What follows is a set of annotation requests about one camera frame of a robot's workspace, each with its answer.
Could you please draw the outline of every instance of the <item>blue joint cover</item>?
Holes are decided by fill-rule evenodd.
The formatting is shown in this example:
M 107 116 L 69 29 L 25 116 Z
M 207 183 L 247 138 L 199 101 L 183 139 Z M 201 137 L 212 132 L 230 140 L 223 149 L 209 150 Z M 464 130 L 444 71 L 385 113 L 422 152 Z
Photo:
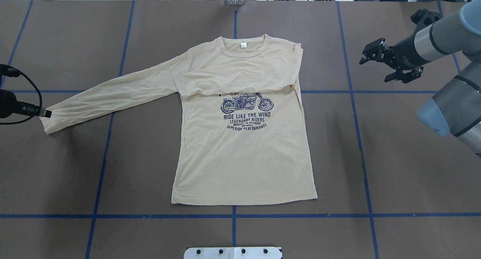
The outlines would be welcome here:
M 417 118 L 421 120 L 432 131 L 440 137 L 450 134 L 448 123 L 446 122 L 443 113 L 438 107 L 438 104 L 430 98 L 416 113 Z
M 459 10 L 461 23 L 472 33 L 481 36 L 481 0 L 474 0 Z

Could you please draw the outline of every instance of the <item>crew neckline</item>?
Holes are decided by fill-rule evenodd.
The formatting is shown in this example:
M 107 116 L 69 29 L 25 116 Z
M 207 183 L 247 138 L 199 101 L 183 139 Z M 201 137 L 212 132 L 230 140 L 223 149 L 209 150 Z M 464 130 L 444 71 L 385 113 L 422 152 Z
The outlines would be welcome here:
M 249 58 L 249 57 L 254 57 L 256 55 L 259 55 L 264 50 L 266 50 L 266 48 L 269 45 L 269 41 L 271 39 L 272 39 L 272 37 L 264 34 L 264 35 L 256 37 L 256 38 L 244 38 L 244 39 L 230 39 L 230 38 L 219 37 L 219 38 L 217 38 L 217 42 L 218 42 L 220 50 L 222 51 L 222 53 L 224 53 L 224 55 L 227 55 L 229 57 L 236 57 L 236 58 Z M 224 41 L 227 41 L 227 42 L 229 42 L 229 41 L 230 42 L 242 42 L 242 41 L 249 42 L 249 41 L 258 41 L 258 40 L 263 40 L 262 45 L 257 50 L 254 50 L 253 52 L 249 52 L 249 53 L 231 52 L 230 50 L 227 50 L 227 48 L 225 47 L 225 43 L 224 43 Z

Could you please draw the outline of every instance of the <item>folded sleeve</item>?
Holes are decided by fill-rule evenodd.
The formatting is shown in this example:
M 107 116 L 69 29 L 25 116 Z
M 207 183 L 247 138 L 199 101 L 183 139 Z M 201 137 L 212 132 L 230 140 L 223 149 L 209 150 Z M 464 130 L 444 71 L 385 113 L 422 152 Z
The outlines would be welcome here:
M 299 80 L 302 52 L 298 48 L 285 55 L 195 70 L 176 76 L 174 81 L 183 98 L 194 94 L 278 91 Z
M 177 92 L 174 77 L 189 72 L 190 60 L 187 51 L 155 67 L 110 79 L 55 104 L 47 108 L 52 111 L 51 118 L 40 118 L 45 132 L 51 134 Z

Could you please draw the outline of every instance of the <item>shirt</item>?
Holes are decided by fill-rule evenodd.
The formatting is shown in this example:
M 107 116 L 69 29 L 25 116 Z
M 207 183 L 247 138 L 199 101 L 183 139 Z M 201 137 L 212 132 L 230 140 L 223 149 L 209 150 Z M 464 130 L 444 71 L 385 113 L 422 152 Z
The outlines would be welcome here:
M 47 134 L 174 92 L 182 102 L 172 203 L 279 204 L 317 198 L 304 122 L 301 45 L 216 38 L 51 106 Z

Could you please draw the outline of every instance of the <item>motorcycle graphic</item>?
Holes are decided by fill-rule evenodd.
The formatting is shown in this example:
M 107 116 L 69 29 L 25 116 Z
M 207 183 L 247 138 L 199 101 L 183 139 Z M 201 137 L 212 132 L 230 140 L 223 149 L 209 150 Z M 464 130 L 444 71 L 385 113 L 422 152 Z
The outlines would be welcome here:
M 225 114 L 233 113 L 237 110 L 254 110 L 256 101 L 259 97 L 258 107 L 262 111 L 272 110 L 274 103 L 269 98 L 262 97 L 261 93 L 245 93 L 238 97 L 224 98 L 220 110 Z

